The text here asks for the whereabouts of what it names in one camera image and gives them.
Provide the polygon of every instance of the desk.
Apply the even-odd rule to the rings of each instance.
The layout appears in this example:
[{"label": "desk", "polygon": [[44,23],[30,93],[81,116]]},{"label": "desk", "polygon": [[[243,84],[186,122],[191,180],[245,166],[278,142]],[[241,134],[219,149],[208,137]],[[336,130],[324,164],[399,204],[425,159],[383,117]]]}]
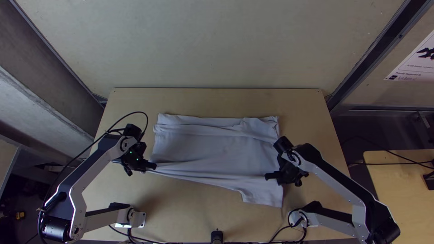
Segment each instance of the desk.
[{"label": "desk", "polygon": [[[144,111],[149,116],[143,140],[152,153],[152,126],[158,113],[198,117],[265,117],[278,115],[281,135],[293,144],[309,142],[325,160],[349,175],[344,156],[322,93],[316,89],[114,89],[108,99],[97,137],[123,115]],[[135,114],[119,123],[144,127],[146,119]],[[156,174],[134,173],[128,177],[118,164],[107,165],[84,191],[89,210],[106,208],[110,202],[129,203],[145,211],[143,229],[136,236],[167,242],[209,242],[210,233],[222,230],[227,242],[269,241],[284,224],[287,211],[313,200],[324,207],[351,212],[351,206],[314,175],[303,186],[285,188],[283,208],[243,203],[241,195],[225,188]],[[295,240],[301,232],[285,230],[276,240]],[[341,239],[348,236],[325,227],[310,228],[306,240]],[[84,239],[125,240],[108,227],[91,231]]]},{"label": "desk", "polygon": [[0,139],[0,197],[12,171],[17,149],[17,146]]},{"label": "desk", "polygon": [[[434,158],[434,150],[393,151],[416,162]],[[408,163],[386,151],[367,151],[367,164]],[[432,172],[418,165],[368,165],[378,199],[386,204],[401,235],[394,244],[432,243],[434,230],[434,191],[429,191],[422,178]]]}]

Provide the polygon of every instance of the beige wall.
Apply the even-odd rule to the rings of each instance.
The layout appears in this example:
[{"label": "beige wall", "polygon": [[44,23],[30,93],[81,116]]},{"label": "beige wall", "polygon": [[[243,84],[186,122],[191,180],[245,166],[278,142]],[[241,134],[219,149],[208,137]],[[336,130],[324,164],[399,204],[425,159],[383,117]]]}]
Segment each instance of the beige wall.
[{"label": "beige wall", "polygon": [[383,80],[434,29],[434,6],[344,101],[345,105],[434,107],[433,82]]},{"label": "beige wall", "polygon": [[113,87],[333,92],[403,0],[17,0],[94,93]]}]

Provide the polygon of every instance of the floor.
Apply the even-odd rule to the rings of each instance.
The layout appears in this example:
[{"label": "floor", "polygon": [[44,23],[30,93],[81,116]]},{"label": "floor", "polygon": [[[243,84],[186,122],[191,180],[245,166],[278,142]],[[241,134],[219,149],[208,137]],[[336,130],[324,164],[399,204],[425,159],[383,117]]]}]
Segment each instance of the floor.
[{"label": "floor", "polygon": [[[342,150],[347,164],[363,160],[363,152],[367,150],[381,150],[378,146],[390,150],[399,149],[423,149],[432,146],[421,140],[415,129],[415,121],[411,118],[397,117],[337,117],[333,120],[336,133],[341,142]],[[355,136],[361,136],[369,141],[361,140]],[[351,177],[370,190],[375,195],[368,170],[363,165],[349,168]],[[23,221],[15,223],[15,233],[18,235],[18,243],[25,243],[35,231],[36,208],[41,204],[37,195],[19,196],[16,200],[16,209],[26,210],[27,217]],[[39,244],[40,240],[34,238],[28,244]],[[115,244],[117,242],[78,241],[78,244]],[[306,241],[306,244],[356,244],[355,239]]]}]

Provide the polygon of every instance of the white t-shirt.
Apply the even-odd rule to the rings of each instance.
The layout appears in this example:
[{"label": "white t-shirt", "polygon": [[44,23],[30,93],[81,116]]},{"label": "white t-shirt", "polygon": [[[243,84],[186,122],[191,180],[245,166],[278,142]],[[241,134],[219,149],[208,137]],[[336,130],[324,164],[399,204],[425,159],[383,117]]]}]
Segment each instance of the white t-shirt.
[{"label": "white t-shirt", "polygon": [[235,190],[243,201],[282,207],[283,188],[264,174],[279,169],[277,116],[199,118],[159,114],[151,162],[156,174]]}]

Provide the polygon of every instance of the metal frame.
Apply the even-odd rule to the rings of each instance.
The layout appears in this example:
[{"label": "metal frame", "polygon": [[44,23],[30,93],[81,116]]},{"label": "metal frame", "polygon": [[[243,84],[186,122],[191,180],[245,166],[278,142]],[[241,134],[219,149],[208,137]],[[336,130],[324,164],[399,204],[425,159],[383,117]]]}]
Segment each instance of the metal frame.
[{"label": "metal frame", "polygon": [[104,106],[99,102],[99,100],[93,95],[90,89],[84,84],[84,82],[78,77],[78,75],[69,67],[69,65],[63,60],[63,58],[59,55],[59,53],[53,48],[53,46],[48,42],[48,40],[42,35],[41,31],[36,27],[36,25],[30,20],[27,14],[23,11],[23,9],[19,6],[19,4],[15,0],[9,0],[9,2],[16,8],[18,13],[24,18],[24,20],[29,24],[29,26],[35,31],[35,33],[39,36],[39,38],[45,43],[45,45],[50,49],[50,51],[56,56],[56,58],[60,61],[60,63],[69,71],[69,73],[80,83],[80,85],[92,96],[92,98],[98,102],[98,104],[104,108]]},{"label": "metal frame", "polygon": [[327,107],[332,116],[349,109],[349,107],[341,108],[342,102],[390,53],[433,3],[434,0],[406,0],[401,5],[377,39],[327,100]]}]

